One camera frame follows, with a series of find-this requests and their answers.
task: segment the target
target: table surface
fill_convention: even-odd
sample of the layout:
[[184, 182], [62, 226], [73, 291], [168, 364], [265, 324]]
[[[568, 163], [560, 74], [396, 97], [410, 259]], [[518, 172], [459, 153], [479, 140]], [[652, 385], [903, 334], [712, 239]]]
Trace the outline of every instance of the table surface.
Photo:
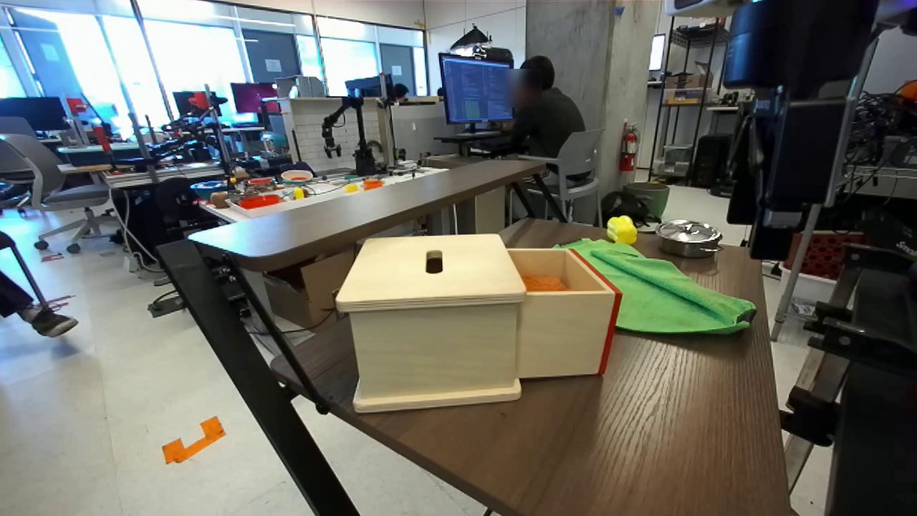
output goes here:
[[[138, 143], [111, 143], [111, 153], [138, 153]], [[102, 153], [102, 148], [86, 143], [86, 148], [56, 148], [60, 155], [91, 155]]]
[[62, 175], [108, 175], [111, 163], [86, 163], [86, 168], [60, 163], [56, 170]]
[[227, 172], [221, 168], [171, 168], [171, 170], [156, 170], [154, 175], [149, 172], [106, 175], [106, 185], [111, 189], [139, 189], [168, 178], [205, 182], [205, 178], [227, 178]]
[[[506, 248], [550, 248], [586, 226], [526, 221]], [[701, 288], [760, 304], [750, 331], [720, 340], [618, 334], [603, 378], [523, 383], [520, 403], [419, 413], [351, 411], [344, 318], [294, 347], [331, 413], [497, 514], [778, 516], [787, 509], [760, 268], [745, 249], [677, 261]], [[294, 375], [273, 361], [291, 388]]]
[[273, 212], [228, 226], [194, 232], [192, 242], [241, 261], [254, 274], [305, 264], [317, 252], [340, 249], [400, 221], [422, 219], [443, 203], [470, 201], [542, 170], [530, 162], [482, 162], [447, 175], [427, 175], [364, 196], [347, 196], [314, 206]]

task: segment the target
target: orange object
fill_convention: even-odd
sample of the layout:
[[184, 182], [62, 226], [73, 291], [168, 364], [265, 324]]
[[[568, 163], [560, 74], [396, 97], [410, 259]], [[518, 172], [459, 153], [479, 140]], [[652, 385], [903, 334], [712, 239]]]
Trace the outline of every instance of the orange object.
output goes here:
[[380, 189], [380, 178], [364, 178], [364, 189]]
[[205, 96], [205, 93], [194, 93], [194, 96], [189, 97], [189, 103], [192, 103], [194, 110], [205, 112], [205, 110], [209, 110], [209, 96]]
[[897, 97], [917, 103], [917, 80], [909, 80], [897, 90]]
[[274, 203], [281, 203], [284, 198], [281, 196], [274, 196], [274, 193], [254, 193], [254, 196], [242, 196], [241, 201], [237, 201], [237, 206], [242, 206], [242, 209], [260, 209], [260, 206], [274, 206]]
[[568, 291], [568, 284], [555, 277], [523, 277], [523, 291], [526, 294], [559, 294]]
[[83, 97], [66, 97], [66, 110], [68, 110], [70, 116], [83, 116], [83, 112], [86, 112], [86, 102], [83, 102]]
[[165, 466], [181, 466], [181, 463], [197, 456], [202, 449], [209, 449], [209, 446], [215, 446], [215, 443], [221, 443], [227, 436], [227, 430], [222, 430], [218, 416], [202, 418], [201, 430], [202, 430], [202, 440], [192, 443], [189, 449], [181, 440], [165, 443], [162, 446]]

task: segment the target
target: cardboard box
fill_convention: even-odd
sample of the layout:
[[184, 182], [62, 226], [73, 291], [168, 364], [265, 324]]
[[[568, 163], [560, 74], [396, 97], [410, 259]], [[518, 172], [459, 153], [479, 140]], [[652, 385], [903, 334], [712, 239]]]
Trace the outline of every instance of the cardboard box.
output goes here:
[[601, 375], [621, 295], [571, 249], [518, 248], [510, 259], [526, 284], [518, 378]]
[[347, 252], [314, 259], [287, 277], [265, 277], [265, 299], [274, 315], [300, 327], [317, 327], [334, 314], [334, 295], [347, 279]]

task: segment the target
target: yellow object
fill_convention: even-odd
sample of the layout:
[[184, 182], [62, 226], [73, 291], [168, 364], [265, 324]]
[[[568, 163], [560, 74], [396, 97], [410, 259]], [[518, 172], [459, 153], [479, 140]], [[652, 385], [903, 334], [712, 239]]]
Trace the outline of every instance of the yellow object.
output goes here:
[[608, 219], [608, 239], [612, 244], [625, 244], [625, 248], [634, 248], [636, 244], [636, 226], [628, 216], [618, 216], [618, 219]]

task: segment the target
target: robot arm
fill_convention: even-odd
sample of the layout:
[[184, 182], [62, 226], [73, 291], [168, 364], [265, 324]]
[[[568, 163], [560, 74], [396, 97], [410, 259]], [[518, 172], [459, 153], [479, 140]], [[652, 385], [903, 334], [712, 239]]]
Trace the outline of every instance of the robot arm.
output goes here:
[[327, 159], [340, 159], [340, 143], [334, 140], [334, 127], [344, 117], [350, 103], [344, 102], [331, 116], [320, 120], [320, 140], [323, 140], [323, 155]]

